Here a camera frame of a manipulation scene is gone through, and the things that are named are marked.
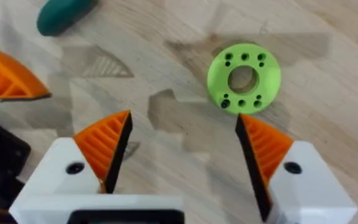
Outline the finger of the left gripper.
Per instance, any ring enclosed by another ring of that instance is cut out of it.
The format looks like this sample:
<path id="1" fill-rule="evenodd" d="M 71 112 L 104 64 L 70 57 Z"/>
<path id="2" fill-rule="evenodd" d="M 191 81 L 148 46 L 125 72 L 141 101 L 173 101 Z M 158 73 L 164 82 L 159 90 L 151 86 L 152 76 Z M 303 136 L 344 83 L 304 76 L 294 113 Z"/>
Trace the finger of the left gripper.
<path id="1" fill-rule="evenodd" d="M 48 88 L 26 66 L 0 51 L 0 100 L 20 101 L 48 98 Z"/>

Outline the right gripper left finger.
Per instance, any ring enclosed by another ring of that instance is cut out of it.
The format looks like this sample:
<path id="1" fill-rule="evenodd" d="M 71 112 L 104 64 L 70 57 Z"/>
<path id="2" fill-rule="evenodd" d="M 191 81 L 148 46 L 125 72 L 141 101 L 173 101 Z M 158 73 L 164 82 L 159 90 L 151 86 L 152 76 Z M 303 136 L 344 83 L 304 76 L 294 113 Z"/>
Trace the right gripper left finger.
<path id="1" fill-rule="evenodd" d="M 129 110 L 107 116 L 72 137 L 56 139 L 11 205 L 17 214 L 25 201 L 41 195 L 114 192 L 132 132 Z"/>

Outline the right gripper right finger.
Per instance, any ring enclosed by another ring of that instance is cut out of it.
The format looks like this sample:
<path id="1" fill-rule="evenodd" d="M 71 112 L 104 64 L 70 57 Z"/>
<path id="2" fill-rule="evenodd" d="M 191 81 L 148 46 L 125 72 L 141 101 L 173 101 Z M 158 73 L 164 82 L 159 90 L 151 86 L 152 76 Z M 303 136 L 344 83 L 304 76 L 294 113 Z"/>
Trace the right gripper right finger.
<path id="1" fill-rule="evenodd" d="M 244 159 L 264 223 L 350 223 L 358 207 L 318 150 L 273 126 L 239 114 Z"/>

